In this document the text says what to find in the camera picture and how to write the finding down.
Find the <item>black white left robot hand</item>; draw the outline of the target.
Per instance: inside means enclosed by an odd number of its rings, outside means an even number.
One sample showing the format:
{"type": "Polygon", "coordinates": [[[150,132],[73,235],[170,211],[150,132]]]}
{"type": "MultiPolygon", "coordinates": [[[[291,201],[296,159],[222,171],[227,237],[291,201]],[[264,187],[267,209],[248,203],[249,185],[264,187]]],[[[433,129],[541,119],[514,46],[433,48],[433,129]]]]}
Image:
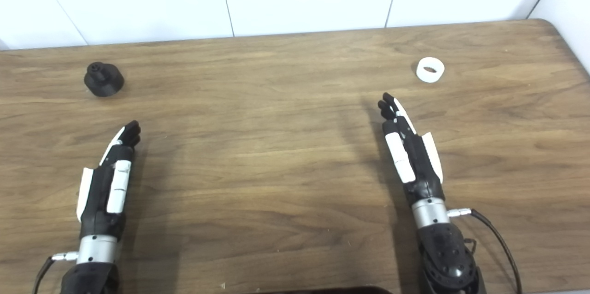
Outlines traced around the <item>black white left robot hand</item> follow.
{"type": "Polygon", "coordinates": [[[135,146],[140,140],[139,122],[128,122],[109,142],[97,168],[83,169],[76,208],[80,239],[100,235],[122,239],[126,227],[124,205],[135,146]]]}

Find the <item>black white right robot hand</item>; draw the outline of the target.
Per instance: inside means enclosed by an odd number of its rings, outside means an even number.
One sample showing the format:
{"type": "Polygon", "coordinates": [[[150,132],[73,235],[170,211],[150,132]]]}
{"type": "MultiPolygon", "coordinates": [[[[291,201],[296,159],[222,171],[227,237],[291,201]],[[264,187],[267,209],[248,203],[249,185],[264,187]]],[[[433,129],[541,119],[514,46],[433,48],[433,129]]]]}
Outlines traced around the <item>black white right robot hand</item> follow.
{"type": "Polygon", "coordinates": [[[382,132],[409,205],[445,200],[440,156],[431,133],[419,135],[400,101],[389,93],[378,101],[382,132]]]}

